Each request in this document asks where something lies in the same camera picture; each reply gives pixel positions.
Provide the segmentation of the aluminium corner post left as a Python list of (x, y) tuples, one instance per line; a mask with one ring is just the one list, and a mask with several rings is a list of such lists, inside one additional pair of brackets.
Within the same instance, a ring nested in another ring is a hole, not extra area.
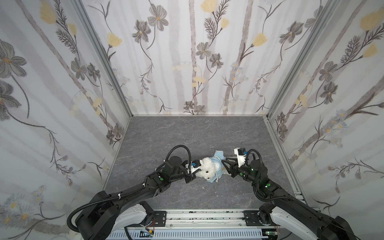
[(119, 85), (119, 82), (113, 72), (113, 68), (110, 64), (110, 60), (108, 59), (107, 52), (104, 50), (102, 42), (100, 38), (98, 37), (97, 32), (95, 31), (95, 28), (92, 25), (92, 22), (86, 12), (86, 9), (82, 3), (82, 1), (79, 0), (71, 0), (71, 3), (73, 7), (75, 8), (75, 11), (83, 25), (83, 27), (86, 30), (86, 33), (91, 41), (91, 44), (99, 57), (105, 71), (107, 72), (107, 75), (109, 77), (109, 80), (113, 86), (113, 89), (115, 90), (120, 103), (125, 111), (126, 116), (129, 118), (129, 120), (134, 116), (127, 101), (125, 98), (125, 95)]

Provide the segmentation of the aluminium corner post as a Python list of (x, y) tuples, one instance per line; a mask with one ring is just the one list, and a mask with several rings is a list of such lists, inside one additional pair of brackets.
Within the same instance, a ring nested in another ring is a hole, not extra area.
[(99, 57), (105, 71), (107, 72), (107, 75), (109, 77), (109, 80), (113, 86), (113, 89), (115, 90), (120, 103), (125, 111), (126, 116), (129, 118), (129, 120), (134, 116), (127, 101), (125, 98), (125, 95), (119, 85), (119, 82), (113, 72), (113, 68), (110, 64), (110, 60), (108, 59), (107, 52), (104, 50), (102, 42), (100, 38), (98, 37), (97, 32), (95, 31), (95, 28), (92, 25), (92, 22), (86, 12), (86, 9), (82, 3), (82, 1), (79, 0), (71, 0), (71, 3), (73, 7), (75, 8), (75, 11), (83, 25), (83, 27), (86, 30), (86, 33), (91, 41), (91, 44)]
[(338, 3), (339, 3), (339, 1), (327, 1), (327, 3), (325, 4), (322, 12), (319, 15), (317, 22), (314, 25), (313, 30), (309, 34), (309, 37), (307, 38), (305, 44), (303, 45), (300, 53), (298, 54), (298, 57), (294, 61), (292, 68), (290, 69), (290, 71), (286, 75), (285, 80), (283, 81), (281, 87), (279, 88), (279, 91), (277, 92), (277, 95), (275, 96), (275, 98), (271, 104), (271, 107), (268, 111), (268, 114), (266, 115), (266, 118), (268, 120), (277, 111), (279, 104), (282, 102), (285, 94), (287, 93), (288, 89), (290, 88), (291, 83), (294, 81), (296, 74), (301, 69), (306, 58), (309, 56), (311, 50), (314, 48), (316, 42), (320, 38), (322, 31), (327, 26), (327, 22), (328, 22), (330, 16), (332, 16), (333, 11), (335, 10), (334, 4), (337, 5)]

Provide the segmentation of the white plush teddy bear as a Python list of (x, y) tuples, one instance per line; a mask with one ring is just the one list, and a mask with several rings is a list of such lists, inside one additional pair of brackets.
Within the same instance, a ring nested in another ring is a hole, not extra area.
[(201, 169), (195, 172), (196, 177), (203, 178), (206, 181), (214, 176), (215, 166), (210, 160), (210, 158), (202, 159), (203, 165)]

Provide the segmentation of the black mounting plate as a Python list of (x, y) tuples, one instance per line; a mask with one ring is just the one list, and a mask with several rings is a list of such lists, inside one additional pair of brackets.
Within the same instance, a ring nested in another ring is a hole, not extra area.
[(148, 227), (165, 227), (167, 220), (167, 212), (166, 211), (154, 211), (149, 214), (149, 223)]
[(270, 214), (259, 210), (246, 210), (243, 211), (244, 221), (247, 227), (276, 227), (278, 226), (272, 221)]

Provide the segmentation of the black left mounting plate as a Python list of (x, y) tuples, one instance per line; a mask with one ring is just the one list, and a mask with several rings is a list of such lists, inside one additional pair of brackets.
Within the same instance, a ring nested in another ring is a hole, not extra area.
[(148, 227), (165, 227), (167, 220), (167, 212), (166, 211), (154, 211), (149, 214), (149, 223)]

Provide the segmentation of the aluminium corner post right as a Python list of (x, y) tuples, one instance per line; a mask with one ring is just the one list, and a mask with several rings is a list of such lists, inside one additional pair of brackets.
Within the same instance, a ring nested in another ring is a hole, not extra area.
[(275, 98), (271, 104), (271, 107), (268, 111), (268, 114), (266, 115), (266, 118), (268, 120), (277, 111), (279, 104), (282, 102), (285, 94), (287, 93), (288, 89), (290, 88), (291, 83), (294, 81), (296, 74), (301, 69), (306, 58), (309, 56), (311, 50), (314, 48), (316, 42), (320, 38), (322, 31), (327, 26), (327, 22), (328, 22), (330, 16), (332, 16), (333, 11), (335, 10), (334, 4), (337, 5), (338, 3), (339, 3), (339, 1), (327, 1), (327, 3), (325, 4), (322, 12), (319, 15), (317, 22), (314, 25), (313, 30), (309, 34), (309, 37), (307, 38), (305, 44), (303, 45), (300, 53), (298, 54), (298, 57), (294, 61), (292, 68), (290, 69), (290, 71), (286, 75), (285, 80), (283, 81), (281, 87), (279, 88), (279, 91), (277, 92), (277, 95), (275, 96)]

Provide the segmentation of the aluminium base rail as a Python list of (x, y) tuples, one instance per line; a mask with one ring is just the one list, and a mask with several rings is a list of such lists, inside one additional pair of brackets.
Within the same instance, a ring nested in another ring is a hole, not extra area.
[[(218, 210), (154, 210), (166, 211), (165, 227), (158, 228), (230, 228), (247, 227), (242, 209)], [(297, 230), (302, 224), (288, 212), (274, 208), (270, 213), (272, 221), (288, 230)]]

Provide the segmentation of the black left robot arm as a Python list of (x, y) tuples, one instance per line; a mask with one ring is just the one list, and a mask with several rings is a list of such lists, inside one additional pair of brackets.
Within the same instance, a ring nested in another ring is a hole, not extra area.
[(137, 203), (166, 191), (172, 182), (196, 178), (192, 163), (173, 156), (158, 169), (145, 176), (142, 183), (121, 192), (97, 193), (89, 203), (75, 209), (67, 218), (68, 227), (84, 240), (105, 240), (120, 214)]

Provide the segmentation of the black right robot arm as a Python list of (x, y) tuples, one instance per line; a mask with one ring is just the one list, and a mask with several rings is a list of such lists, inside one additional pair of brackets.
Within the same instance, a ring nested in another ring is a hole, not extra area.
[(262, 224), (279, 225), (305, 240), (358, 239), (346, 220), (309, 207), (272, 181), (261, 157), (254, 157), (242, 166), (233, 158), (222, 163), (231, 177), (240, 176), (251, 183), (254, 195), (263, 202), (258, 215)]

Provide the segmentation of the light blue fleece hoodie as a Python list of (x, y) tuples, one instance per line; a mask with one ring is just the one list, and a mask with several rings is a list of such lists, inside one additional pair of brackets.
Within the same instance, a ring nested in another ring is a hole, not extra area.
[(222, 160), (225, 160), (224, 152), (223, 151), (215, 151), (214, 156), (210, 157), (210, 160), (215, 166), (215, 173), (212, 178), (207, 180), (209, 183), (218, 182), (218, 180), (223, 175), (228, 175), (228, 172), (226, 170), (226, 167), (222, 163)]

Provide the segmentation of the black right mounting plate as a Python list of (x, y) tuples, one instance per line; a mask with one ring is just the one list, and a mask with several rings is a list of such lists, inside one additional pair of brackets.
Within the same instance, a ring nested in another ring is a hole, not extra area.
[(272, 221), (270, 214), (259, 210), (246, 210), (243, 211), (244, 221), (247, 227), (276, 227), (278, 226)]

